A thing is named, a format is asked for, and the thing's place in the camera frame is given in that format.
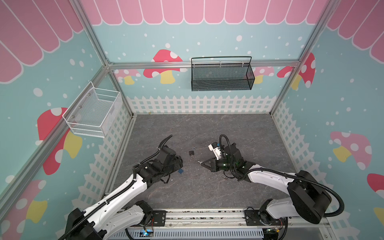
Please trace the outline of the black padlock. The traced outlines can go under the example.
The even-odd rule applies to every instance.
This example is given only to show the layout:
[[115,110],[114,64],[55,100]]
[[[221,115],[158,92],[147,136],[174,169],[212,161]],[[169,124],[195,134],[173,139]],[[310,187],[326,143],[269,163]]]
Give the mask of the black padlock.
[[196,149],[195,147],[193,147],[192,150],[189,151],[189,155],[190,155],[190,156],[194,156],[195,153],[196,153],[196,151],[197,151],[197,149]]

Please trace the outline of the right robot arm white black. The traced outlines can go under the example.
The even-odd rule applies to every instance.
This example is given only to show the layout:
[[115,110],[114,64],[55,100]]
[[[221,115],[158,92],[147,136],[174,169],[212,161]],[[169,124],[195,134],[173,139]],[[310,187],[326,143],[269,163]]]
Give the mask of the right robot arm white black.
[[317,182],[309,172],[285,173],[246,161],[226,135],[220,135],[219,142],[210,144],[209,150],[215,156],[201,162],[204,168],[213,173],[229,172],[230,179],[262,184],[287,195],[280,200],[267,199],[258,210],[246,210],[248,220],[270,226],[277,220],[287,222],[290,217],[300,217],[319,224],[322,218],[339,216],[345,210],[341,196]]

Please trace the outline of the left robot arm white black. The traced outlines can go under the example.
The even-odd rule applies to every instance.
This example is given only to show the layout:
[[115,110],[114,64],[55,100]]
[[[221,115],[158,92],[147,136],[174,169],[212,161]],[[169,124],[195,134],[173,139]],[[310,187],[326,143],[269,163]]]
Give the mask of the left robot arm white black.
[[131,176],[102,200],[81,211],[76,208],[67,219],[62,240],[107,240],[117,232],[135,225],[145,227],[153,217],[153,209],[138,201],[124,210],[139,194],[152,185],[167,184],[171,174],[183,167],[183,160],[162,140],[157,152],[133,166]]

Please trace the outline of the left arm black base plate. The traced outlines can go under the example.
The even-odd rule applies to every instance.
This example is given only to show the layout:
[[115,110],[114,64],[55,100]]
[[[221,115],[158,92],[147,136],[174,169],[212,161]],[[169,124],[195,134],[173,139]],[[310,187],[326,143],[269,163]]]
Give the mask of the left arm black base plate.
[[154,227],[164,227],[166,224],[167,211],[153,211],[152,212],[152,225]]

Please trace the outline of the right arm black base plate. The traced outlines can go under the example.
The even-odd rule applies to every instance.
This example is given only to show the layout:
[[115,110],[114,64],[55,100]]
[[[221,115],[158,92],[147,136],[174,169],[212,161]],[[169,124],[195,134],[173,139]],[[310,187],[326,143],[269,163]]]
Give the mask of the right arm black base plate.
[[285,218],[274,219],[267,211],[255,209],[244,210],[247,226],[284,226]]

